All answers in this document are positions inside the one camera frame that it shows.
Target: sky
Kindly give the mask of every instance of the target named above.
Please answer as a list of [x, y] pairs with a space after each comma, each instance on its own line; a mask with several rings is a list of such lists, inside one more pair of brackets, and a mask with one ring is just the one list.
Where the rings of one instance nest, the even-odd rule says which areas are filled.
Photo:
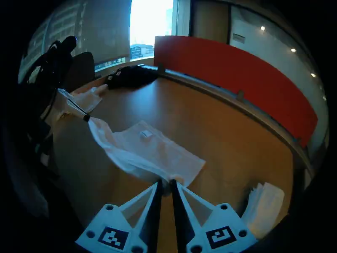
[[130, 45], [154, 45], [155, 36], [171, 34], [167, 27], [172, 27], [172, 19], [168, 25], [166, 11], [172, 8], [173, 0], [132, 0]]

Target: table surface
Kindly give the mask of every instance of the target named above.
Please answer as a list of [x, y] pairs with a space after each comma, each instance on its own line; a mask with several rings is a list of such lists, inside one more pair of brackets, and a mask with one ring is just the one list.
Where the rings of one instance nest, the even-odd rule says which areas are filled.
[[[204, 168], [188, 188], [210, 203], [226, 202], [238, 212], [252, 187], [269, 182], [285, 193], [278, 221], [287, 214], [293, 183], [291, 151], [229, 105], [158, 78], [139, 89], [108, 91], [91, 115], [106, 121], [113, 132], [144, 120], [204, 159]], [[122, 205], [150, 186], [113, 165], [83, 120], [67, 116], [53, 132], [62, 188], [84, 227], [104, 204]], [[177, 251], [171, 195], [162, 199], [157, 249]]]

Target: white plastic bag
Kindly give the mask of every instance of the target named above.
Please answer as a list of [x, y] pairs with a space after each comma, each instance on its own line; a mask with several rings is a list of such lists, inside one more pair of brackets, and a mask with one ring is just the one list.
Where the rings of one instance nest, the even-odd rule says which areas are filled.
[[97, 118], [91, 117], [88, 123], [95, 141], [111, 161], [147, 182], [175, 178], [188, 186], [205, 164], [144, 121], [119, 133], [113, 133]]

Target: black bag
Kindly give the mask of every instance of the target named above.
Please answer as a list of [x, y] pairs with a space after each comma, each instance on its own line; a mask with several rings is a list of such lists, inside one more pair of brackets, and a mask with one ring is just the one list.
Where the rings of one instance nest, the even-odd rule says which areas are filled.
[[140, 66], [127, 66], [118, 69], [107, 78], [109, 89], [120, 87], [139, 88], [143, 85], [152, 83], [158, 75]]

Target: red partition panel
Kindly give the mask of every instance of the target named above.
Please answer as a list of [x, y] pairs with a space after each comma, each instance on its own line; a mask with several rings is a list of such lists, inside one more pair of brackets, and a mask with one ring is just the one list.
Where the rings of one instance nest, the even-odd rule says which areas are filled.
[[302, 92], [269, 63], [241, 49], [185, 36], [155, 38], [155, 66], [194, 76], [244, 98], [268, 113], [305, 147], [317, 116]]

